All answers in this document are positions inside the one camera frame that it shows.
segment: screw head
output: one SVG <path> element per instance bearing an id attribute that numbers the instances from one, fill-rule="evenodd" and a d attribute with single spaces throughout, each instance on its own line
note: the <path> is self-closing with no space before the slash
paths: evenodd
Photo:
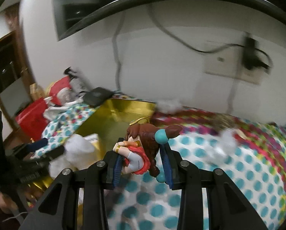
<path id="1" fill-rule="evenodd" d="M 98 161 L 97 163 L 96 163 L 96 165 L 98 166 L 98 167 L 104 167 L 105 166 L 105 161 L 103 161 L 103 160 L 100 160 L 100 161 Z"/>
<path id="2" fill-rule="evenodd" d="M 215 170 L 215 173 L 216 173 L 217 175 L 222 175 L 222 174 L 223 174 L 223 171 L 222 171 L 221 169 L 216 169 L 216 170 Z"/>
<path id="3" fill-rule="evenodd" d="M 62 170 L 62 174 L 63 174 L 63 175 L 68 175 L 69 173 L 71 173 L 71 170 L 70 170 L 70 169 L 64 169 L 64 170 Z"/>
<path id="4" fill-rule="evenodd" d="M 180 162 L 180 165 L 181 165 L 182 167 L 188 167 L 188 166 L 189 166 L 189 162 L 186 161 L 186 160 L 182 160 L 182 161 Z"/>

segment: black metal bracket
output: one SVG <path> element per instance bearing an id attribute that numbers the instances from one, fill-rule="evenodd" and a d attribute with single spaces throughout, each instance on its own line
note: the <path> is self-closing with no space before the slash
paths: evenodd
<path id="1" fill-rule="evenodd" d="M 165 177 L 182 190 L 178 230 L 203 230 L 202 188 L 207 190 L 210 230 L 267 230 L 256 210 L 221 169 L 200 170 L 169 144 L 160 145 Z M 108 230 L 104 189 L 118 183 L 123 158 L 113 151 L 86 170 L 64 169 L 28 214 L 20 230 L 75 230 L 79 188 L 84 188 L 83 230 Z"/>

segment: plastic bag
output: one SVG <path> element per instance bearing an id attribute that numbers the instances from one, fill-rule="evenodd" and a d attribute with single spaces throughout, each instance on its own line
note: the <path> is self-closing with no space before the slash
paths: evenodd
<path id="1" fill-rule="evenodd" d="M 34 141 L 41 139 L 42 132 L 48 124 L 48 121 L 43 117 L 46 109 L 46 102 L 43 98 L 39 98 L 15 118 L 23 132 Z"/>

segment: gray cable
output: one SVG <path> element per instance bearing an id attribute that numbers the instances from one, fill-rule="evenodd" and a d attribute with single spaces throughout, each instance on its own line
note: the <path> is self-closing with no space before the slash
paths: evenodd
<path id="1" fill-rule="evenodd" d="M 237 92 L 238 84 L 240 83 L 240 79 L 238 79 L 239 75 L 242 71 L 242 65 L 238 62 L 237 63 L 237 70 L 235 72 L 235 77 L 233 79 L 233 83 L 231 85 L 230 93 L 227 99 L 227 110 L 226 114 L 231 114 L 233 112 L 233 101 L 235 99 L 235 94 Z"/>
<path id="2" fill-rule="evenodd" d="M 125 21 L 125 15 L 126 15 L 126 11 L 124 10 L 122 12 L 120 21 L 119 21 L 119 23 L 116 27 L 116 30 L 114 32 L 114 35 L 112 37 L 113 56 L 114 56 L 114 61 L 116 63 L 115 85 L 119 91 L 121 90 L 120 78 L 121 78 L 122 63 L 121 63 L 119 56 L 118 56 L 118 44 L 117 44 L 116 39 L 122 30 L 122 27 L 123 27 L 123 24 Z"/>

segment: white cable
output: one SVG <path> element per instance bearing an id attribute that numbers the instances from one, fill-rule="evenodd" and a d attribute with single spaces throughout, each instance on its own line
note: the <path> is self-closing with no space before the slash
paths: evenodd
<path id="1" fill-rule="evenodd" d="M 5 221 L 10 220 L 10 219 L 15 219 L 16 217 L 20 216 L 21 214 L 28 214 L 28 213 L 27 213 L 27 212 L 19 213 L 19 214 L 18 214 L 18 215 L 16 215 L 16 216 L 9 217 L 9 218 L 7 218 L 7 219 L 2 220 L 2 222 L 5 222 Z"/>

